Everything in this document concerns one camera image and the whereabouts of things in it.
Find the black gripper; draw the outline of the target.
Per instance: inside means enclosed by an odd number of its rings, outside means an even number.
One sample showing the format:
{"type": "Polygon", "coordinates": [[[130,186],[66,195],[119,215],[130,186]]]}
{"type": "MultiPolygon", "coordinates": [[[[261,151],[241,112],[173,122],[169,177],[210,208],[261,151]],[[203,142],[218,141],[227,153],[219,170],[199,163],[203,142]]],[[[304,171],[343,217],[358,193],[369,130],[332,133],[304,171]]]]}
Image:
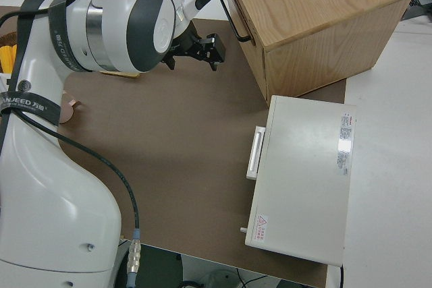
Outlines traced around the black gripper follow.
{"type": "Polygon", "coordinates": [[[168,52],[162,59],[169,69],[174,70],[176,61],[175,56],[185,56],[205,61],[209,64],[212,71],[217,71],[217,64],[225,61],[225,46],[218,34],[212,33],[206,36],[205,53],[199,40],[196,28],[187,28],[178,37],[174,38],[168,52]]]}

